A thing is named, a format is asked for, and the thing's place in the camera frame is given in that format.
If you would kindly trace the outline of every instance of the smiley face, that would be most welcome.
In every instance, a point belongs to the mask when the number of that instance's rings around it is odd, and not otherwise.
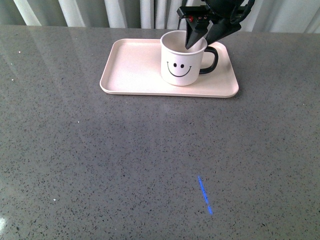
[[[168,62],[168,61],[166,62],[166,64],[167,64],[167,66],[168,66],[168,70],[169,70],[169,72],[171,73],[171,75],[173,75],[173,76],[175,76],[175,77],[178,77],[178,78],[184,77],[184,76],[187,75],[187,74],[190,72],[190,70],[191,70],[191,66],[189,66],[189,70],[186,72],[186,74],[183,74],[183,75],[175,75],[175,74],[173,74],[173,73],[170,71],[169,62]],[[183,69],[184,67],[185,67],[184,64],[181,64],[181,65],[180,65],[180,68],[181,68],[181,69]]]

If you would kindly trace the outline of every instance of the white mug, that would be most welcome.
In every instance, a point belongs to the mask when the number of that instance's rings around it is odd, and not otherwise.
[[[218,64],[218,52],[208,46],[203,37],[191,48],[186,49],[185,30],[175,30],[164,34],[161,39],[161,76],[176,86],[187,86],[194,83],[199,74],[212,72]],[[201,69],[204,52],[214,54],[214,62],[210,67]]]

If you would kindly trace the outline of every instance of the mug rim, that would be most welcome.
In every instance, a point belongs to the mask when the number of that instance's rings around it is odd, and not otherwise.
[[[201,53],[202,51],[204,51],[207,46],[208,46],[208,43],[207,43],[207,40],[204,38],[204,37],[201,37],[199,39],[199,41],[205,41],[205,46],[203,48],[201,48],[200,50],[198,51],[194,51],[194,52],[180,52],[180,51],[175,51],[175,50],[172,50],[170,48],[168,48],[164,43],[163,43],[163,39],[166,35],[169,35],[169,34],[172,34],[172,33],[177,33],[177,32],[184,32],[185,34],[187,34],[187,31],[186,30],[173,30],[173,31],[169,31],[165,34],[162,35],[162,37],[160,38],[160,43],[161,43],[161,46],[164,47],[168,52],[170,53],[173,53],[173,54],[176,54],[176,55],[182,55],[182,56],[189,56],[189,55],[195,55],[195,54],[198,54],[198,53]]]

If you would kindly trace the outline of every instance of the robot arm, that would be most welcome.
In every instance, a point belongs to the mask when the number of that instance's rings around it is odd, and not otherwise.
[[[207,32],[210,21],[213,26],[209,30],[206,41],[208,45],[235,33],[241,29],[242,22],[250,13],[255,0],[201,0],[206,5],[181,6],[177,10],[180,19],[186,19],[185,48],[191,48]]]

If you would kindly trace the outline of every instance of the smiley face mouth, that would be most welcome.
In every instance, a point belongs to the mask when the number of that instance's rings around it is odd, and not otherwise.
[[[168,62],[168,61],[166,62],[166,65],[168,66],[168,70],[169,70],[169,72],[171,73],[171,75],[173,75],[173,76],[175,76],[175,77],[177,77],[177,78],[184,77],[184,76],[185,76],[185,75],[187,75],[187,74],[190,72],[190,70],[191,70],[191,66],[190,66],[190,67],[189,67],[189,70],[186,72],[186,74],[181,75],[181,76],[178,76],[178,75],[174,75],[174,74],[170,71],[170,68],[169,68],[169,62]]]

